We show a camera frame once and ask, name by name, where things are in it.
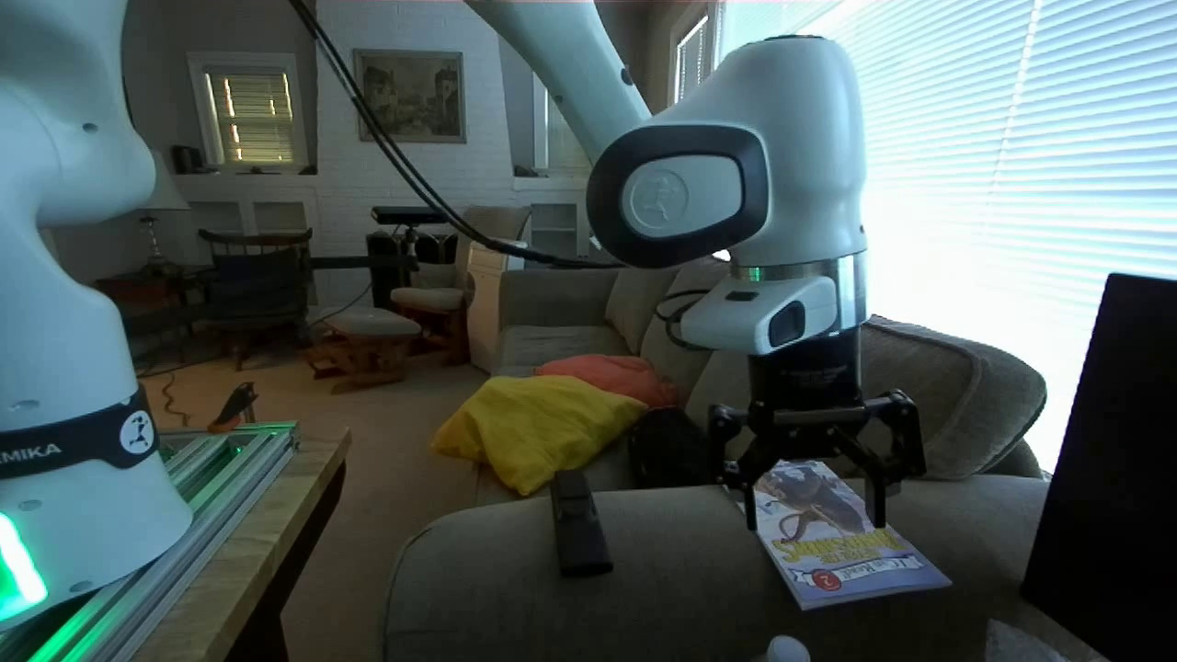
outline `green light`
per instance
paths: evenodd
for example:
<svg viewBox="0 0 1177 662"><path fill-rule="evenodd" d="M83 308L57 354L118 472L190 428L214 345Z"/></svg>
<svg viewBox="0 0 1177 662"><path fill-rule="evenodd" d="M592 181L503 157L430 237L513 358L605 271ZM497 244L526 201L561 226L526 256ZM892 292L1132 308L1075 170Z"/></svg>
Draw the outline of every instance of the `green light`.
<svg viewBox="0 0 1177 662"><path fill-rule="evenodd" d="M0 623L28 611L49 597L28 549L14 522L0 510Z"/></svg>

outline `floor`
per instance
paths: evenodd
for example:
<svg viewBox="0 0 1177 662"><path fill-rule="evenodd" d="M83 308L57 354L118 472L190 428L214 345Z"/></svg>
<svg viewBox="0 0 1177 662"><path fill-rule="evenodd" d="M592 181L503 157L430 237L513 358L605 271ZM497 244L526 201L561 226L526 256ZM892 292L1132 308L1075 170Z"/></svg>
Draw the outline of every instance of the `floor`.
<svg viewBox="0 0 1177 662"><path fill-rule="evenodd" d="M474 472L427 454L438 423L477 391L472 363L419 358L405 383L331 394L299 358L261 358L242 370L207 360L142 380L157 428L203 428L237 383L255 383L257 421L295 421L304 435L350 432L350 473L282 628L295 662L374 662L388 565L409 535L474 505Z"/></svg>

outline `gray couch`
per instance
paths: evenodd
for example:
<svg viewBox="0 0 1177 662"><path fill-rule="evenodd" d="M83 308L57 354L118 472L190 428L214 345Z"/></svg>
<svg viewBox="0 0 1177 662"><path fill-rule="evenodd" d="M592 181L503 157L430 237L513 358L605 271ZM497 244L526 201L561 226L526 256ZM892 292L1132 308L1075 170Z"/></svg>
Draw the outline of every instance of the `gray couch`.
<svg viewBox="0 0 1177 662"><path fill-rule="evenodd" d="M746 406L746 360L682 349L658 320L665 294L706 287L722 266L617 271L503 271L497 370L529 374L571 354L636 354L663 370L696 423ZM546 495L511 500L484 473L481 509L419 528L396 560L386 660L757 660L799 635L811 660L1017 660L1093 650L1017 598L1043 479L1023 432L1043 406L1017 358L870 315L859 385L901 385L924 417L928 473L891 495L891 522L947 576L945 592L803 614L736 495L716 486L630 490L626 454L583 472L615 575L565 582Z"/></svg>

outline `stool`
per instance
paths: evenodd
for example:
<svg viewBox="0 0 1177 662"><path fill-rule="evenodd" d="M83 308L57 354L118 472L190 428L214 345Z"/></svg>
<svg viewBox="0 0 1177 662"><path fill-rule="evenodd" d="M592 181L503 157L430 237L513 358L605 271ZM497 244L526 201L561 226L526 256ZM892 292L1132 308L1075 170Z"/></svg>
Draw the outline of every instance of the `stool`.
<svg viewBox="0 0 1177 662"><path fill-rule="evenodd" d="M304 363L316 380L337 374L334 391L400 383L419 325L388 308L343 308L311 327Z"/></svg>

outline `colorful book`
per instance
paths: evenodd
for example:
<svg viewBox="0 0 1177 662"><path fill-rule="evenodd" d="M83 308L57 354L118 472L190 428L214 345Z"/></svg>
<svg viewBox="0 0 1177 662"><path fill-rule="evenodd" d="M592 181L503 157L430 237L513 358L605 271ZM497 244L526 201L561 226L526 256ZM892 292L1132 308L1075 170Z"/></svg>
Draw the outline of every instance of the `colorful book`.
<svg viewBox="0 0 1177 662"><path fill-rule="evenodd" d="M757 536L803 611L953 584L821 459L779 459L755 486Z"/></svg>

